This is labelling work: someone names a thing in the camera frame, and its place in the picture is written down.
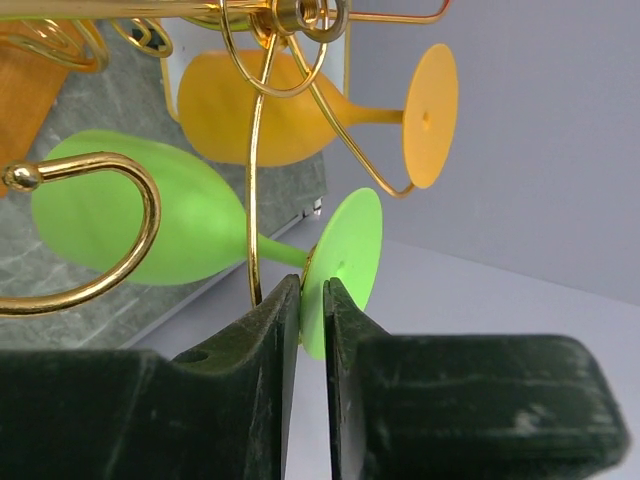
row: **gray marble surface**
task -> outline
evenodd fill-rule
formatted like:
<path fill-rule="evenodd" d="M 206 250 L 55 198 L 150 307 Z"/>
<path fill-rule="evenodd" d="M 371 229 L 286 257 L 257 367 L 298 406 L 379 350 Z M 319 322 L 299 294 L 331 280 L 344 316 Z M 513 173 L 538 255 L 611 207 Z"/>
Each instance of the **gray marble surface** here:
<path fill-rule="evenodd" d="M 43 158 L 61 139 L 106 128 L 162 141 L 193 152 L 166 110 L 157 59 L 141 54 L 110 28 L 109 68 L 72 74 L 52 108 L 30 159 Z M 244 169 L 213 164 L 244 199 Z M 260 231 L 272 235 L 326 193 L 321 154 L 297 165 L 259 172 Z M 38 238 L 30 197 L 10 192 L 0 200 L 0 294 L 34 296 L 66 290 L 96 273 L 65 263 Z M 0 348 L 117 348 L 176 307 L 207 281 L 180 287 L 124 284 L 75 309 L 30 319 L 0 319 Z"/>

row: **yellow wine glass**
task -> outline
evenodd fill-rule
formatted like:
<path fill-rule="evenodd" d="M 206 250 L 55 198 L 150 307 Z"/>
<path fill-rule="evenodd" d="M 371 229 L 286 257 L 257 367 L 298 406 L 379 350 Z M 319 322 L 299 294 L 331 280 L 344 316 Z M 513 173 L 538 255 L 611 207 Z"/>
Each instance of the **yellow wine glass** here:
<path fill-rule="evenodd" d="M 244 50 L 239 55 L 257 75 L 263 53 Z M 287 89 L 302 80 L 294 57 L 277 53 L 270 86 Z M 434 45 L 423 55 L 413 74 L 404 111 L 355 105 L 322 73 L 314 83 L 346 128 L 363 123 L 401 124 L 405 165 L 412 184 L 426 188 L 435 182 L 449 154 L 457 119 L 456 64 L 446 45 Z M 254 100 L 254 89 L 243 80 L 226 52 L 205 52 L 194 58 L 182 76 L 178 118 L 200 154 L 213 161 L 244 165 Z M 290 165 L 322 150 L 336 137 L 336 127 L 326 117 L 314 98 L 313 86 L 289 98 L 267 96 L 258 165 Z"/>

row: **gold ball finial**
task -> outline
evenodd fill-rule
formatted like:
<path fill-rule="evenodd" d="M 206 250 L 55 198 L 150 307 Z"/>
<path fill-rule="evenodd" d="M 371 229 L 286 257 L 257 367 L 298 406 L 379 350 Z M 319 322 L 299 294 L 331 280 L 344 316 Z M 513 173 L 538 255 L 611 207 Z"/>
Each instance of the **gold ball finial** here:
<path fill-rule="evenodd" d="M 5 168 L 2 181 L 11 190 L 33 192 L 42 183 L 42 174 L 31 163 L 15 163 Z"/>

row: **hole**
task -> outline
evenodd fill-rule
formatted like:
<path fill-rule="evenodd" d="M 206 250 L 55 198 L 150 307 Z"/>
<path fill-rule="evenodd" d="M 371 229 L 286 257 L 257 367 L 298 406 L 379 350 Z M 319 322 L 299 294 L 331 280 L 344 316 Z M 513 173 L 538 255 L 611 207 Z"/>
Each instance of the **hole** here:
<path fill-rule="evenodd" d="M 315 0 L 300 0 L 298 15 L 307 25 L 314 24 L 318 20 L 318 4 Z"/>
<path fill-rule="evenodd" d="M 209 354 L 203 350 L 187 350 L 173 359 L 175 363 L 197 363 L 209 358 Z"/>

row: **gold metal ring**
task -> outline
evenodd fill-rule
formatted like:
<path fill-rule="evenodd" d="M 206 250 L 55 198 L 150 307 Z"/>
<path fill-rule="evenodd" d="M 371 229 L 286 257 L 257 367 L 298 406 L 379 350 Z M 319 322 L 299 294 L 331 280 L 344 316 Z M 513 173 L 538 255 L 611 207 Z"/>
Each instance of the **gold metal ring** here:
<path fill-rule="evenodd" d="M 120 25 L 120 22 L 115 18 L 110 19 L 109 23 L 111 23 L 113 29 L 118 32 L 118 35 L 129 42 L 129 44 L 133 45 L 136 49 L 146 53 L 147 55 L 157 58 L 166 58 L 173 53 L 173 41 L 167 31 L 162 27 L 162 25 L 160 25 L 160 22 L 153 18 L 132 18 L 130 21 L 140 29 L 142 38 L 136 39 L 133 35 L 125 32 L 122 25 Z M 151 39 L 153 38 L 153 33 L 151 32 L 152 28 L 164 43 L 164 46 L 159 47 L 157 50 L 149 46 L 149 42 L 151 42 Z"/>
<path fill-rule="evenodd" d="M 351 12 L 352 22 L 402 23 L 412 25 L 431 25 L 444 17 L 452 0 L 443 0 L 440 9 L 432 15 L 391 15 L 388 13 Z"/>
<path fill-rule="evenodd" d="M 229 12 L 227 10 L 227 0 L 218 0 L 218 4 L 220 5 L 220 19 L 222 25 L 222 38 L 224 39 L 224 43 L 229 51 L 229 55 L 233 60 L 233 63 L 236 65 L 242 76 L 246 81 L 248 81 L 253 87 L 258 90 L 260 93 L 271 95 L 272 97 L 278 98 L 289 98 L 299 95 L 307 88 L 309 85 L 313 83 L 317 75 L 320 73 L 320 69 L 324 63 L 325 56 L 327 54 L 327 43 L 321 43 L 320 48 L 318 49 L 318 56 L 316 57 L 316 62 L 313 68 L 306 75 L 306 78 L 299 83 L 297 86 L 289 89 L 280 90 L 277 88 L 272 88 L 267 85 L 265 82 L 261 82 L 259 79 L 254 77 L 251 72 L 246 68 L 240 56 L 238 55 L 238 50 L 235 45 L 235 41 L 233 40 L 233 32 L 231 31 L 231 25 L 229 23 Z M 323 26 L 326 26 L 329 22 L 329 14 L 328 10 L 325 9 L 325 14 L 323 17 Z"/>
<path fill-rule="evenodd" d="M 318 43 L 331 43 L 336 41 L 347 29 L 349 23 L 349 5 L 346 0 L 336 0 L 335 21 L 327 28 L 326 24 L 323 28 L 317 28 L 315 25 L 307 25 L 303 27 L 304 33 L 311 40 Z M 328 10 L 328 6 L 323 5 L 321 12 Z"/>
<path fill-rule="evenodd" d="M 100 152 L 39 164 L 19 163 L 6 167 L 2 180 L 12 190 L 32 192 L 43 183 L 104 170 L 128 177 L 142 196 L 142 225 L 127 255 L 97 279 L 66 292 L 40 297 L 0 297 L 0 316 L 43 315 L 88 302 L 122 283 L 147 255 L 160 226 L 160 194 L 149 173 L 130 158 L 118 153 Z"/>
<path fill-rule="evenodd" d="M 91 55 L 87 55 L 84 46 L 53 20 L 23 20 L 22 23 L 36 38 L 3 33 L 0 34 L 0 44 L 41 55 L 70 70 L 84 73 L 101 72 L 109 64 L 109 48 L 91 20 L 71 20 L 73 28 L 82 37 Z"/>

